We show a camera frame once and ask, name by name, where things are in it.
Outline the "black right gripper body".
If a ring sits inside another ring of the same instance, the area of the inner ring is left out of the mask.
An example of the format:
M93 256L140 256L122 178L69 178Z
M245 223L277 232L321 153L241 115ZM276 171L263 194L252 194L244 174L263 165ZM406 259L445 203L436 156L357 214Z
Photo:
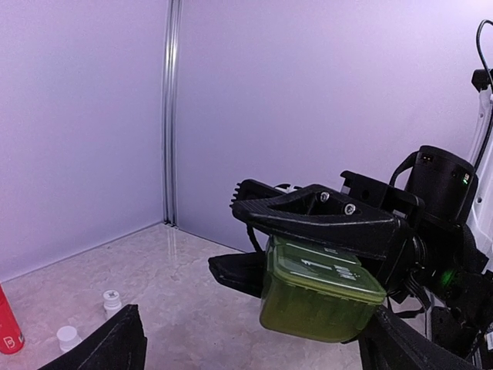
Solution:
M472 340L492 323L492 274L485 270L488 257L478 249L466 220L478 189L474 167L434 146L422 146L394 171L388 184L344 171L349 196L372 207L391 211L409 200L418 202L418 216L408 219L416 227L413 257L392 261L391 270L405 271L399 293L409 291L429 300L432 292L448 308L450 340Z

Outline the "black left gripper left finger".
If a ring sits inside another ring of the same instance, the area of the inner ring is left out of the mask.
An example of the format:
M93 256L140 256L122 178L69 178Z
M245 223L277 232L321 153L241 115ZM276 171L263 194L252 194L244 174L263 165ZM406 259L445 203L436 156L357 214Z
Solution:
M137 304L121 308L72 350L41 370L143 370L148 339Z

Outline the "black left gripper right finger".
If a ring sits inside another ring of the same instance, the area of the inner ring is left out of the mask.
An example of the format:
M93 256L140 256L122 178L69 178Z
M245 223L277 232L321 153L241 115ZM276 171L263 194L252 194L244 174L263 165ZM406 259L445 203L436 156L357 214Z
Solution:
M463 358L427 340L386 307L357 336L364 369L473 369Z

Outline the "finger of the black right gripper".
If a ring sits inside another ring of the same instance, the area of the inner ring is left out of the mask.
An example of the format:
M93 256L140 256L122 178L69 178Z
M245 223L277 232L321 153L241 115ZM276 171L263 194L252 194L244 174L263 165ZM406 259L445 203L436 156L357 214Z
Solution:
M243 181L234 195L232 215L265 234L309 244L332 245L349 254L383 261L412 239L400 217L328 187L312 184L274 197L243 199Z
M255 298L261 298L266 262L266 255L259 252L208 259L210 273L217 283Z

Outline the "green pill organizer box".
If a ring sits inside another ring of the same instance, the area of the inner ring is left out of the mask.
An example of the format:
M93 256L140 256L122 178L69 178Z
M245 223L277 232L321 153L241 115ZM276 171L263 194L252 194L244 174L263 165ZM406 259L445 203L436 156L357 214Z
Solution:
M260 323L329 343L355 339L387 292L356 259L272 236L266 248Z

